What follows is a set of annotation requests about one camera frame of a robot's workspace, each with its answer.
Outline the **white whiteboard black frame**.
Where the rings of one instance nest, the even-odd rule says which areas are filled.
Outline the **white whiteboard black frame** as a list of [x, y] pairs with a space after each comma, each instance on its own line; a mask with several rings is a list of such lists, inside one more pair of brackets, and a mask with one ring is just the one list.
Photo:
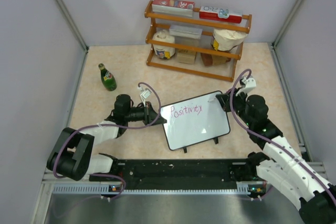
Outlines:
[[228, 115], [218, 101], [209, 98], [222, 94], [217, 90], [161, 107], [160, 114], [167, 120], [163, 130], [170, 150], [186, 149], [230, 133]]

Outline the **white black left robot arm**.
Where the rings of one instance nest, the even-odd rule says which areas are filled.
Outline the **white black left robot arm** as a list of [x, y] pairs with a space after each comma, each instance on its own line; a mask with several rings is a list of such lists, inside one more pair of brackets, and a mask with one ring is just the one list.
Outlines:
[[101, 173], [107, 180], [114, 180], [119, 168], [108, 154], [92, 154], [93, 147], [107, 140], [119, 138], [128, 129], [129, 122], [141, 121], [145, 126], [164, 124], [165, 118], [158, 115], [150, 102], [133, 105], [127, 94], [117, 96], [114, 109], [102, 122], [75, 130], [64, 128], [49, 155], [47, 169], [56, 175], [75, 181], [85, 175]]

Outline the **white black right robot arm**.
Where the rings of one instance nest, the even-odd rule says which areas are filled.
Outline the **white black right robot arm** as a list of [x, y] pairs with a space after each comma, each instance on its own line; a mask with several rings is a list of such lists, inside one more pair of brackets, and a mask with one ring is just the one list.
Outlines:
[[261, 152], [250, 153], [248, 178], [269, 182], [298, 210], [304, 223], [335, 223], [335, 185], [319, 175], [292, 148], [282, 131], [268, 118], [269, 108], [260, 95], [234, 91], [215, 97]]

